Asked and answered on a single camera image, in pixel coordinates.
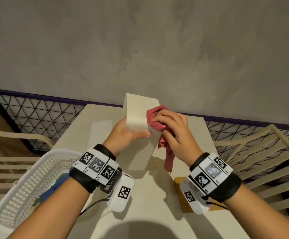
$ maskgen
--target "table surface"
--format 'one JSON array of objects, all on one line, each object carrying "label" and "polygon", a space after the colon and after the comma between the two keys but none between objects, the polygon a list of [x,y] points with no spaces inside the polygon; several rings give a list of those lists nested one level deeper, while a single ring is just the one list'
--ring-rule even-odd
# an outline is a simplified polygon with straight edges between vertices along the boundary
[{"label": "table surface", "polygon": [[[115,124],[124,116],[123,108],[88,104],[53,149],[65,148],[83,153],[92,122],[113,120]],[[217,154],[204,119],[193,116],[187,116],[187,119],[201,149]],[[146,170],[124,171],[135,179],[135,187],[126,209],[121,213],[112,212],[105,202],[100,202],[78,218],[68,238],[249,238],[227,210],[211,211],[203,215],[182,213],[173,179],[187,176],[190,171],[186,164],[175,159],[173,171],[168,173],[163,167],[164,159],[165,149],[156,149]],[[105,193],[96,190],[85,207],[105,197]],[[0,239],[7,236],[0,232]]]}]

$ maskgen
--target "forearm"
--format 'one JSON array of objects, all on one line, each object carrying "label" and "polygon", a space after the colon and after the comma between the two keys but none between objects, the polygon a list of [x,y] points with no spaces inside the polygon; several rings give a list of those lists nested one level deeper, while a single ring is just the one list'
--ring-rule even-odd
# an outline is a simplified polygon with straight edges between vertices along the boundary
[{"label": "forearm", "polygon": [[89,195],[86,189],[69,177],[8,238],[67,238]]},{"label": "forearm", "polygon": [[244,185],[224,204],[251,239],[289,238],[289,220]]}]

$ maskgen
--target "hand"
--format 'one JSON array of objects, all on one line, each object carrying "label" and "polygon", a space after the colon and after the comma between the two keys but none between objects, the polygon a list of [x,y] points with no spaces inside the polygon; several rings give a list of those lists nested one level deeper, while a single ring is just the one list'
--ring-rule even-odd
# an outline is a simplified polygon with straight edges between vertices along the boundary
[{"label": "hand", "polygon": [[147,138],[149,136],[151,136],[151,133],[148,131],[131,132],[126,126],[125,117],[117,122],[103,145],[118,157],[122,150],[128,147],[131,142],[138,138]]},{"label": "hand", "polygon": [[203,154],[190,132],[185,115],[169,110],[161,110],[151,121],[159,121],[170,127],[175,137],[167,130],[162,135],[168,141],[175,156],[189,167]]}]

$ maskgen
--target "right hand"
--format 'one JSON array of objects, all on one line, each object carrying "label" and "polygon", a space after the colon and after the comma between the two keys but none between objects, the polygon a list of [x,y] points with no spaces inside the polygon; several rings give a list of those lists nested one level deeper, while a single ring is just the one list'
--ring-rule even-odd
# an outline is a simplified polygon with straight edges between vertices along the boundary
[{"label": "right hand", "polygon": [[175,137],[167,130],[162,131],[175,156],[189,167],[203,154],[190,132],[186,116],[169,110],[161,110],[151,121],[159,121],[173,130]]}]

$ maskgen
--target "left hand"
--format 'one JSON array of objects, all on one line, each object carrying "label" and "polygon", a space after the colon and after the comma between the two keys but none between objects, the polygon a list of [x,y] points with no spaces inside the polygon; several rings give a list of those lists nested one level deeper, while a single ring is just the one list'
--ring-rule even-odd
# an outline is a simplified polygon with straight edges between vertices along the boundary
[{"label": "left hand", "polygon": [[118,157],[122,150],[128,147],[131,142],[138,138],[147,138],[149,136],[151,136],[151,133],[148,131],[131,132],[126,126],[126,117],[124,117],[117,122],[103,145]]}]

